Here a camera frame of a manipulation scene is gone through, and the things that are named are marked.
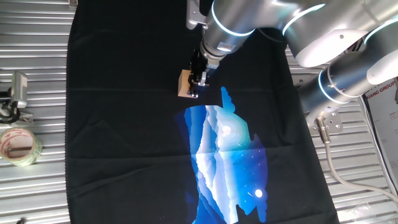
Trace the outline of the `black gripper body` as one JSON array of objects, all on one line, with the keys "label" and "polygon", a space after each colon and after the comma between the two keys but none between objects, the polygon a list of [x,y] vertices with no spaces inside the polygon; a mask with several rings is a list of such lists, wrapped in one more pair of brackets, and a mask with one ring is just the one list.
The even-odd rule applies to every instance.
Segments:
[{"label": "black gripper body", "polygon": [[213,58],[205,57],[200,49],[195,49],[193,56],[190,59],[190,70],[192,74],[196,77],[200,77],[203,72],[206,73],[208,77],[215,73],[216,69],[219,67],[220,61]]}]

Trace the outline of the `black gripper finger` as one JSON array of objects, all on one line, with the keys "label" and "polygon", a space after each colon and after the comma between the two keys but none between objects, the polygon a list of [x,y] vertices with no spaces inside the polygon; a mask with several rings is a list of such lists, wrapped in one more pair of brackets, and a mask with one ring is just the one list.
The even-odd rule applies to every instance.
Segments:
[{"label": "black gripper finger", "polygon": [[188,84],[189,84],[187,91],[188,96],[191,96],[193,98],[198,98],[199,94],[208,86],[206,79],[207,79],[206,72],[201,72],[201,73],[190,72],[188,77]]}]

